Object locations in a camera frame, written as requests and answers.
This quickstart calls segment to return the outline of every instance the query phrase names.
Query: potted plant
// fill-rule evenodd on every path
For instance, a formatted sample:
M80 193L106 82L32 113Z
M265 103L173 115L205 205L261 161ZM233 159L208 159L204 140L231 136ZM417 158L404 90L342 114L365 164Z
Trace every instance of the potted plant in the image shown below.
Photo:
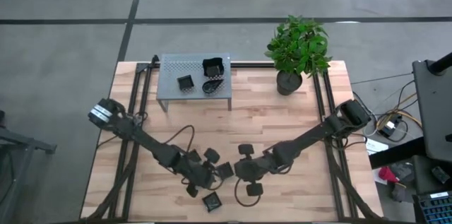
M320 23L301 17L289 16L286 23L276 28L265 55L279 70L276 83L280 94L296 91L302 85L302 72L311 77L329 67L331 57L326 56L327 37Z

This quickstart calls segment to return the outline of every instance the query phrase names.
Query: plant pot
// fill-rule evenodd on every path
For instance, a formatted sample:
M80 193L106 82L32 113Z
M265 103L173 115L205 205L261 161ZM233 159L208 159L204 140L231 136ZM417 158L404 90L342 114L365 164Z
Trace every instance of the plant pot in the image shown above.
M287 96L295 92L303 82L302 76L296 73L288 73L285 71L279 71L276 76L276 84L278 92L281 95Z

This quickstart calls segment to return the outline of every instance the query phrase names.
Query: red object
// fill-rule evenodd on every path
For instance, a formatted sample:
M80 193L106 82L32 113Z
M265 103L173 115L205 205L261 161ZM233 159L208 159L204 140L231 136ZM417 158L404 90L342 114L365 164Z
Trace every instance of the red object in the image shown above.
M396 175L389 169L389 167L382 167L379 171L379 177L389 182L398 182Z

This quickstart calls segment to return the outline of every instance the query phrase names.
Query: green leafy plant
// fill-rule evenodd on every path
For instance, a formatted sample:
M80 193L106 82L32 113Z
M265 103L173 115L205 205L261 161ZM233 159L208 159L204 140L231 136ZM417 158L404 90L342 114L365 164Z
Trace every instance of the green leafy plant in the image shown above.
M331 57L326 56L328 35L320 23L289 16L275 31L275 37L267 45L267 57L275 61L275 68L288 73L322 73Z

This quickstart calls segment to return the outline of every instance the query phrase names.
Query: keyboard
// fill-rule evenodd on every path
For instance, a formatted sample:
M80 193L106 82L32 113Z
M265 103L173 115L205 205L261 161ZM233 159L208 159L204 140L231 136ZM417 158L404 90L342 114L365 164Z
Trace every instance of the keyboard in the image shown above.
M422 216L425 223L452 223L452 191L417 195L413 196L413 199L417 216Z

